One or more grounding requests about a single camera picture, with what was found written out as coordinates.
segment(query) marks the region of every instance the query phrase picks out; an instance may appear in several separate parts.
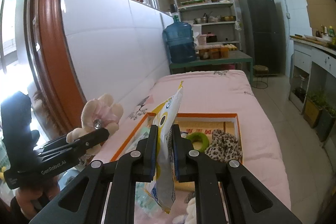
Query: box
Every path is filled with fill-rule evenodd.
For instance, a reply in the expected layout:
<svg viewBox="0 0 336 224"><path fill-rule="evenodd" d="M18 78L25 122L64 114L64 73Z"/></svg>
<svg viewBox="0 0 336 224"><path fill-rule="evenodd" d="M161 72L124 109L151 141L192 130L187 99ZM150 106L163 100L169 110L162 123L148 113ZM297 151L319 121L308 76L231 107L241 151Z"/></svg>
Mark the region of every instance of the box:
<svg viewBox="0 0 336 224"><path fill-rule="evenodd" d="M313 35L321 29L321 25L336 28L335 0L307 0L307 12Z"/></svg>
<svg viewBox="0 0 336 224"><path fill-rule="evenodd" d="M146 113L143 116L125 142L114 154L111 161L115 161L123 154L135 150L138 141L148 137L149 128L152 125L155 115L155 113ZM210 143L212 142L211 132L214 129L225 130L225 132L236 136L243 152L238 115L236 113L178 113L175 124L180 126L181 132L187 132L189 134L194 132L205 133Z"/></svg>

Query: drawer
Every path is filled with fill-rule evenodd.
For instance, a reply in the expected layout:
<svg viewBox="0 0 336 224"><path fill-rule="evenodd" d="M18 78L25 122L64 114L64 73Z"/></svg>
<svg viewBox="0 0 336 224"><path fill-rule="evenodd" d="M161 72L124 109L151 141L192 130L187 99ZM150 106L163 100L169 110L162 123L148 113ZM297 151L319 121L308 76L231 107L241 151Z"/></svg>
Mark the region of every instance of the drawer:
<svg viewBox="0 0 336 224"><path fill-rule="evenodd" d="M294 66L302 69L303 71L307 73L310 73L311 56L295 50L294 51Z"/></svg>
<svg viewBox="0 0 336 224"><path fill-rule="evenodd" d="M336 77L336 59L329 54L313 49L312 51L312 61L317 63L320 67L324 68L327 72Z"/></svg>
<svg viewBox="0 0 336 224"><path fill-rule="evenodd" d="M296 50L296 51L303 52L303 53L311 56L311 49L312 48L313 48L312 46L294 41L294 50Z"/></svg>

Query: snack bag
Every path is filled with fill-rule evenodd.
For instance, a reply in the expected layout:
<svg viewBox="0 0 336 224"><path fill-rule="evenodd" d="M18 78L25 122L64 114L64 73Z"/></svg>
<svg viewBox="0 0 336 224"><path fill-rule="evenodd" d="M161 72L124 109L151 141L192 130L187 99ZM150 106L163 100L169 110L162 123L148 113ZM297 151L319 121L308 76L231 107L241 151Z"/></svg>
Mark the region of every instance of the snack bag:
<svg viewBox="0 0 336 224"><path fill-rule="evenodd" d="M156 113L153 124L159 127L156 148L155 177L145 184L145 190L155 199L166 213L175 201L174 159L172 148L172 130L175 117L179 111L183 95L181 82L176 94L158 105L152 112Z"/></svg>

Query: brown wooden door frame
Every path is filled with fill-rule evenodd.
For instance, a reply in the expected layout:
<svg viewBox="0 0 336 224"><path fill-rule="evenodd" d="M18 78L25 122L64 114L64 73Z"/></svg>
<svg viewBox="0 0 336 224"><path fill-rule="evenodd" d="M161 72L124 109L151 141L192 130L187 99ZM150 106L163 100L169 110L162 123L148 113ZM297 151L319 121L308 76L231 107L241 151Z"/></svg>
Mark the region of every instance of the brown wooden door frame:
<svg viewBox="0 0 336 224"><path fill-rule="evenodd" d="M49 117L66 134L81 127L86 103L63 30L60 0L26 0L26 46L34 81Z"/></svg>

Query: table leg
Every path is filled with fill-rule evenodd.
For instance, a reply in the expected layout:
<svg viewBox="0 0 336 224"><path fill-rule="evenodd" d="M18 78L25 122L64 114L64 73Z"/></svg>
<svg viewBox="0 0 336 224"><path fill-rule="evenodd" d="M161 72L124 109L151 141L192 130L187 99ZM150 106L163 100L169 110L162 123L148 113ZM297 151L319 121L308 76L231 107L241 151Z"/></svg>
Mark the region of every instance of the table leg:
<svg viewBox="0 0 336 224"><path fill-rule="evenodd" d="M253 61L250 62L250 85L253 82Z"/></svg>

